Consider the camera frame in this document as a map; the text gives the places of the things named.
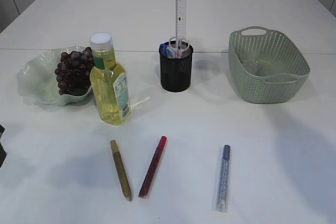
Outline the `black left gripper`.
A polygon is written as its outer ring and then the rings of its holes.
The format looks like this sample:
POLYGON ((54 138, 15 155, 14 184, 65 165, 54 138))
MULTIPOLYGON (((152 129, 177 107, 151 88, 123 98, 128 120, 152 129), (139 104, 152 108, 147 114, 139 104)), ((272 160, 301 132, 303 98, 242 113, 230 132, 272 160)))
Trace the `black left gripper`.
MULTIPOLYGON (((0 138, 2 138, 4 131, 5 131, 5 128, 2 125, 0 125, 0 138)), ((7 156, 7 152, 4 150, 2 143, 0 143, 0 167, 3 166, 6 156, 7 156)))

